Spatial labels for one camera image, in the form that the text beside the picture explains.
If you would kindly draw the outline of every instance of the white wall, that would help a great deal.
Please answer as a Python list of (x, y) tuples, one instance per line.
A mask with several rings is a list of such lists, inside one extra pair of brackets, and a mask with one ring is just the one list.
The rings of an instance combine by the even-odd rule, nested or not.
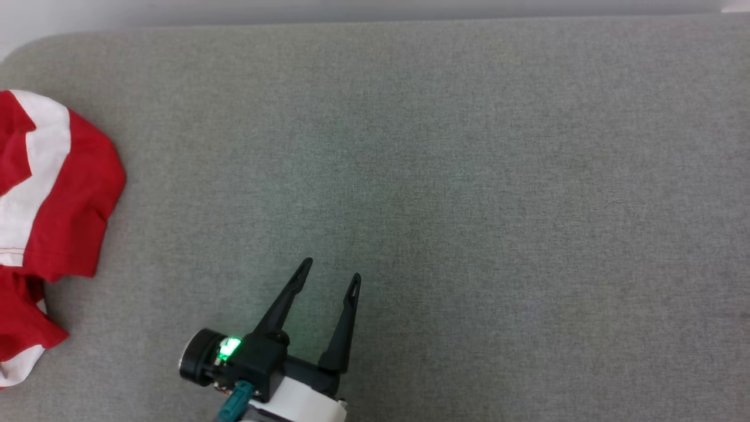
[(0, 59), (46, 35), (128, 26), (684, 14), (724, 0), (0, 0)]

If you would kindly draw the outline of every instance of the green light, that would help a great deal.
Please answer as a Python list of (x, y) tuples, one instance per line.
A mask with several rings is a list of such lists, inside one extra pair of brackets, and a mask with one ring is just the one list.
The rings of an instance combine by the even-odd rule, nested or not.
[(242, 341), (236, 337), (227, 337), (219, 344), (219, 359), (227, 361), (234, 350), (239, 347)]

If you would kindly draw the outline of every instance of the white plastic part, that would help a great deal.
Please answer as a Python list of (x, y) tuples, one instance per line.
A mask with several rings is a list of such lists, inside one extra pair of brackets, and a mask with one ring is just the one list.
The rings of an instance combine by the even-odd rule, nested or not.
[(289, 377), (284, 377), (267, 403), (251, 400), (250, 405), (292, 422), (344, 422), (347, 418), (341, 402)]

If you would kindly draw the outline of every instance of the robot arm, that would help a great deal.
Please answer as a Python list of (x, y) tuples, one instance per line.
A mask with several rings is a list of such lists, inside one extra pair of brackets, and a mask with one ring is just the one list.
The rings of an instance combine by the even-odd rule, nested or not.
[(339, 380), (349, 367), (359, 274), (343, 299), (338, 326), (317, 365), (287, 354), (289, 336), (282, 330), (294, 297), (302, 291), (312, 266), (302, 261), (252, 333), (241, 339), (204, 328), (187, 344), (180, 376), (229, 395), (215, 422), (280, 420), (344, 422), (346, 402), (336, 398)]

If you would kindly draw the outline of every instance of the camera lens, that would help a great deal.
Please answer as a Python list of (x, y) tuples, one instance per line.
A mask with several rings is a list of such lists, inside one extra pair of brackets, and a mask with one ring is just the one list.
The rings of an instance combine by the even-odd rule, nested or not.
[(213, 367), (219, 344), (227, 336), (204, 328), (185, 346), (180, 359), (180, 376), (205, 387), (214, 381)]

